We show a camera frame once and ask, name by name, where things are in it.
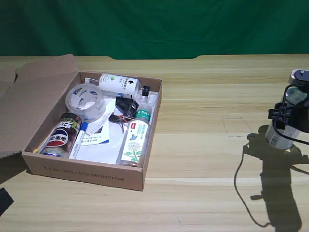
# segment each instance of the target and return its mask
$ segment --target marker pen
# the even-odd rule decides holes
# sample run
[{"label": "marker pen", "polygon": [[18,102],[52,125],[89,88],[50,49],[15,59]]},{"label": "marker pen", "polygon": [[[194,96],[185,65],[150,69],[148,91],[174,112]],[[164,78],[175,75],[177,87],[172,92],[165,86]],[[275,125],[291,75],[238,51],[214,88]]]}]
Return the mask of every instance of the marker pen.
[{"label": "marker pen", "polygon": [[72,147],[72,150],[70,152],[70,155],[69,155],[69,159],[75,159],[76,158],[76,155],[78,153],[78,150],[82,144],[82,140],[83,140],[83,137],[85,135],[85,132],[87,130],[87,127],[88,127],[88,123],[87,122],[83,122],[82,125],[81,125],[81,129],[77,135],[77,138],[75,140],[75,143]]}]

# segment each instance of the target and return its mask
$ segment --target white plastic bottle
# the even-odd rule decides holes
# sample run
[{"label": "white plastic bottle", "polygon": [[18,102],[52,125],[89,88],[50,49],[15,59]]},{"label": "white plastic bottle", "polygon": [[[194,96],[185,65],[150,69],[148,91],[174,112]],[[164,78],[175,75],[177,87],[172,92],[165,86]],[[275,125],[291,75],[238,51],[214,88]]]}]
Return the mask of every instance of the white plastic bottle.
[{"label": "white plastic bottle", "polygon": [[128,126],[117,158],[117,165],[134,167],[143,165],[152,112],[151,106],[146,101],[147,99],[144,99],[139,104],[135,119]]},{"label": "white plastic bottle", "polygon": [[[305,92],[299,90],[297,87],[291,87],[287,90],[285,99],[286,99],[286,103],[288,106],[294,106],[298,104],[299,102],[303,101],[306,97],[307,97],[307,94]],[[286,150],[290,148],[293,145],[294,141],[283,138],[280,135],[278,135],[274,130],[272,121],[265,134],[266,140],[269,142],[271,146],[277,149]],[[295,129],[294,127],[288,126],[288,125],[285,125],[284,130],[278,129],[278,131],[282,133],[283,135],[286,135],[294,139],[300,133],[299,130]]]},{"label": "white plastic bottle", "polygon": [[104,73],[99,81],[99,88],[106,95],[136,99],[143,91],[149,92],[148,86],[142,86],[138,79]]}]

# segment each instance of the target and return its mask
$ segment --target green screen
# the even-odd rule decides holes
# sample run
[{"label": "green screen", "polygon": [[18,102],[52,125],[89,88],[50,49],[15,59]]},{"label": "green screen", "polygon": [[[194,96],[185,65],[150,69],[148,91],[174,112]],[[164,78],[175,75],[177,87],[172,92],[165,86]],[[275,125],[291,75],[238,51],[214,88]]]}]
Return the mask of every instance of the green screen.
[{"label": "green screen", "polygon": [[308,0],[0,0],[0,56],[309,52]]}]

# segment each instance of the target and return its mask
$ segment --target packing tape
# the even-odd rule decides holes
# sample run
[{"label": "packing tape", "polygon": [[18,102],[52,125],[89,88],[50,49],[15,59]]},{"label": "packing tape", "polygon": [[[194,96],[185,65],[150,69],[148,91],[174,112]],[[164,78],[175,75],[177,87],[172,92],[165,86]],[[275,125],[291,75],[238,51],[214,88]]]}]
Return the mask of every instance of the packing tape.
[{"label": "packing tape", "polygon": [[105,111],[102,90],[94,84],[80,84],[66,96],[66,106],[71,113],[81,117],[83,122],[99,119]]}]

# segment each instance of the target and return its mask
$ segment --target open cardboard box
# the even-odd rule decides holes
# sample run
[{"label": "open cardboard box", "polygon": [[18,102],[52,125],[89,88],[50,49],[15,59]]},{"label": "open cardboard box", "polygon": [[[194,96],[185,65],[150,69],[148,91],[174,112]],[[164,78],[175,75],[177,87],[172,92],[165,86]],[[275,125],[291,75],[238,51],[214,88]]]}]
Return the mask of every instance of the open cardboard box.
[{"label": "open cardboard box", "polygon": [[162,79],[119,74],[137,78],[151,91],[159,92],[146,158],[143,166],[137,168],[32,152],[67,111],[67,92],[86,77],[98,80],[101,73],[78,71],[72,54],[26,64],[13,84],[14,72],[12,67],[0,71],[0,158],[22,152],[30,171],[36,175],[143,190],[161,103]]}]

